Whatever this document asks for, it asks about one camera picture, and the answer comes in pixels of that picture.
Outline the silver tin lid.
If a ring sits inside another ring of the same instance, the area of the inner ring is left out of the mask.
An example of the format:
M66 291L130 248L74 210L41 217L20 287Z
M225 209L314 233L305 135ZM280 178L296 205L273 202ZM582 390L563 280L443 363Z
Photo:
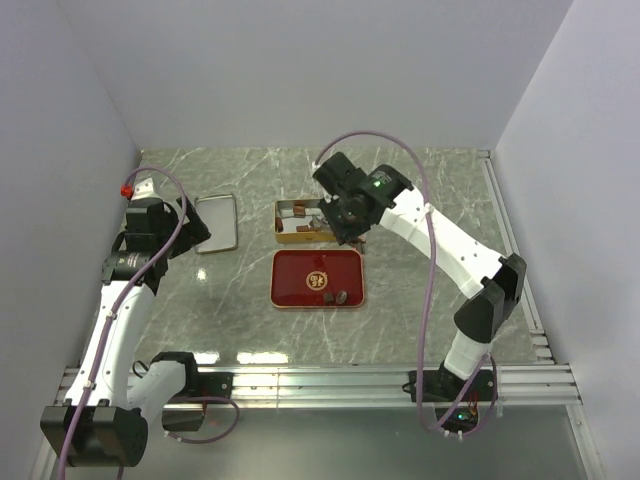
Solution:
M195 247L197 254L212 254L237 248L237 209L233 194L199 197L195 200L195 210L211 234L208 240Z

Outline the long metal tweezers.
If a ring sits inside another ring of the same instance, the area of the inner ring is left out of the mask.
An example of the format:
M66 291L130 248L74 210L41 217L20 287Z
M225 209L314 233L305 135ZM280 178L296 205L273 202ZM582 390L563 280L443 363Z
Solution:
M339 246L349 246L360 254L365 253L366 238L364 235L357 237L355 240L341 242L337 239L333 230L330 228L328 220L324 216L312 215L307 227L308 230L305 232L305 240L307 242L336 243Z

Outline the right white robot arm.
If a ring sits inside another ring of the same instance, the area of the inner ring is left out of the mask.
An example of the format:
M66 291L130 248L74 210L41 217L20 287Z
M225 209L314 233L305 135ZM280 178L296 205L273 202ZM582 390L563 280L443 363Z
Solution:
M527 265L472 238L441 214L412 182L383 164L371 173L338 152L313 171L327 196L319 207L336 240L350 243L379 225L432 260L465 297L457 328L440 367L440 386L452 399L475 387L474 369L520 302Z

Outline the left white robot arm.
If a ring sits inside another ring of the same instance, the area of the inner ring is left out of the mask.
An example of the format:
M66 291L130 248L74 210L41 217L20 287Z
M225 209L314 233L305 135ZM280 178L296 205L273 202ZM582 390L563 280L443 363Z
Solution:
M210 233L186 194L167 201L151 178L129 177L120 193L128 201L125 227L103 263L93 333L71 387L40 420L60 478L69 467L138 465L164 406L191 401L201 389L190 352L156 355L138 379L130 369L170 260Z

